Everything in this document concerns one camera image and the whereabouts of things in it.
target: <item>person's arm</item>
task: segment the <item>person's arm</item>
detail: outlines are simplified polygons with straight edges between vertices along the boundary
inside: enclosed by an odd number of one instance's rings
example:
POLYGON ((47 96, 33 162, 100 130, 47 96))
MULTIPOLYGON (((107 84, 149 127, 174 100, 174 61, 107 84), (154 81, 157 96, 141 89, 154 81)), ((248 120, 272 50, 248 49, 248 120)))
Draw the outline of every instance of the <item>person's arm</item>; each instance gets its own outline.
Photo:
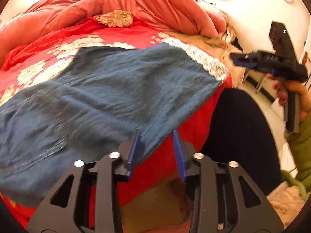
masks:
MULTIPOLYGON (((280 91, 278 82, 274 83, 274 88, 278 90, 277 96, 280 98, 280 105, 287 103, 287 94, 280 91)), ((311 96, 307 89, 296 81, 288 81, 286 88, 291 92, 301 95, 301 124, 299 133, 289 133, 285 137, 293 155, 298 174, 296 180, 302 182, 306 191, 311 191, 311 96)))

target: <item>green sleeve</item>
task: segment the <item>green sleeve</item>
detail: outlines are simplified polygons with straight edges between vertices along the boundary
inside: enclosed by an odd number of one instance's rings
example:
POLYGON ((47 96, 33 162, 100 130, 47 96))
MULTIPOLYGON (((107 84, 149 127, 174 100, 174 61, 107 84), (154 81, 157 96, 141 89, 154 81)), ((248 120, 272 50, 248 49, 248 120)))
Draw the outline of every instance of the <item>green sleeve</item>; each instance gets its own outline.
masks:
POLYGON ((289 133, 285 137, 298 170, 296 180, 302 182, 309 192, 311 191, 311 111, 301 123, 299 133, 289 133))

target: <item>red bedsheet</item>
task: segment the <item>red bedsheet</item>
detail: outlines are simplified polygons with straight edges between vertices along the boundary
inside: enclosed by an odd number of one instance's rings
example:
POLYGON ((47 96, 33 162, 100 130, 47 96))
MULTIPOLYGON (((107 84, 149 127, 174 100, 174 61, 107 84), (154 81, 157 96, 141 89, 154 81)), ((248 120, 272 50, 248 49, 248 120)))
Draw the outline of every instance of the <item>red bedsheet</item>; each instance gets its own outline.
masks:
MULTIPOLYGON (((124 48, 145 48, 160 43, 167 34, 159 32, 141 20, 134 18, 128 28, 109 28, 92 19, 82 24, 51 32, 28 46, 12 50, 0 70, 0 104, 13 97, 21 89, 53 78, 71 60, 81 47, 119 46, 124 48)), ((209 132, 211 116, 217 100, 225 87, 231 87, 229 77, 215 94, 179 127, 184 141, 190 142, 199 151, 209 132)), ((140 193, 161 182, 176 170, 172 137, 169 136, 157 150, 136 168, 128 183, 119 183, 119 204, 126 205, 140 193)), ((93 224, 94 188, 90 202, 90 223, 93 224)), ((18 222, 26 228, 35 208, 15 204, 2 195, 2 198, 18 222)))

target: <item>hand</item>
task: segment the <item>hand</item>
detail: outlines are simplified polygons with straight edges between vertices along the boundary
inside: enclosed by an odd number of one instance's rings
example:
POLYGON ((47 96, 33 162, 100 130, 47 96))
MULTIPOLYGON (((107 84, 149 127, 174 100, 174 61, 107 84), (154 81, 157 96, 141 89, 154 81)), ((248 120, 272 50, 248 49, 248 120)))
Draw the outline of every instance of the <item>hand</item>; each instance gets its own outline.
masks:
MULTIPOLYGON (((285 87, 291 92, 296 92, 301 95, 300 98, 300 122, 304 120, 309 111, 311 110, 311 96, 308 90, 298 81, 287 81, 285 82, 285 87)), ((280 83, 273 83, 273 88, 277 90, 277 97, 279 97, 279 104, 285 106, 288 101, 288 95, 286 92, 280 90, 280 83)))

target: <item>device handle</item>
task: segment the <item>device handle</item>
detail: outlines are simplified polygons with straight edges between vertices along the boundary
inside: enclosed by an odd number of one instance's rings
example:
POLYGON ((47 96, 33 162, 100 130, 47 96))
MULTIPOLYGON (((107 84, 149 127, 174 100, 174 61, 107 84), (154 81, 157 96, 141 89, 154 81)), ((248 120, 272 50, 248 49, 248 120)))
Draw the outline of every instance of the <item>device handle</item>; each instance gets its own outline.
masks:
POLYGON ((288 132, 299 132, 300 123, 300 94, 290 92, 285 87, 284 78, 277 78, 280 82, 280 90, 287 92, 288 100, 284 106, 284 120, 286 122, 286 129, 288 132))

